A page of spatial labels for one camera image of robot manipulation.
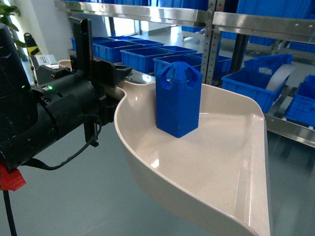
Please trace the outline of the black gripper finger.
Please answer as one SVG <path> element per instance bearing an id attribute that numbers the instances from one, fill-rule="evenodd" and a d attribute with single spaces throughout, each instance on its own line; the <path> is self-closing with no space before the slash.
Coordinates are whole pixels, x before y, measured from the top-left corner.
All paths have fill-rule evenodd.
<path id="1" fill-rule="evenodd" d="M 116 65 L 114 72 L 114 86 L 117 86 L 122 81 L 126 80 L 134 73 L 134 69 L 130 66 Z"/>

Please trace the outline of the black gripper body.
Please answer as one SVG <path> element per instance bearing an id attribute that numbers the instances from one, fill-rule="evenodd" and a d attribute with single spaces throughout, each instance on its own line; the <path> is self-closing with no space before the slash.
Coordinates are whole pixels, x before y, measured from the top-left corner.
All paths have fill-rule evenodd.
<path id="1" fill-rule="evenodd" d="M 106 60 L 77 55 L 71 55 L 70 60 L 75 74 L 69 89 L 69 123 L 96 123 L 98 119 L 102 125 L 113 122 L 118 100 L 109 95 L 105 87 L 115 88 L 121 82 L 121 67 Z"/>

